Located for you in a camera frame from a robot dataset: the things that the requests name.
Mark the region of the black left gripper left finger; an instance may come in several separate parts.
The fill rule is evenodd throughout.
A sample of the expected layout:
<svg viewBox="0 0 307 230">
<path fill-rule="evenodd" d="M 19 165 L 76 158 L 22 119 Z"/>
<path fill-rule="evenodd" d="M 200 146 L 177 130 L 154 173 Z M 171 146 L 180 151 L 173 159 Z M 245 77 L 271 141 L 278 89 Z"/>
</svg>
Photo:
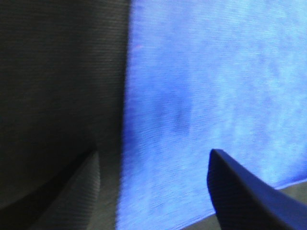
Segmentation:
<svg viewBox="0 0 307 230">
<path fill-rule="evenodd" d="M 100 190 L 99 154 L 77 157 L 49 182 L 0 210 L 2 230 L 85 230 Z"/>
</svg>

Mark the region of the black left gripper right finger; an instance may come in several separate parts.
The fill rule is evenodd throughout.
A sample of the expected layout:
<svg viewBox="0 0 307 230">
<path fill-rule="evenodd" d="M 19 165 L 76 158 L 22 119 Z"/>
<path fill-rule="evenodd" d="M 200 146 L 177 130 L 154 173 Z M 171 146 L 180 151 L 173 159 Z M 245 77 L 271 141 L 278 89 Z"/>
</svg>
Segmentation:
<svg viewBox="0 0 307 230">
<path fill-rule="evenodd" d="M 223 230 L 305 230 L 307 206 L 272 188 L 221 149 L 209 156 L 207 186 Z"/>
</svg>

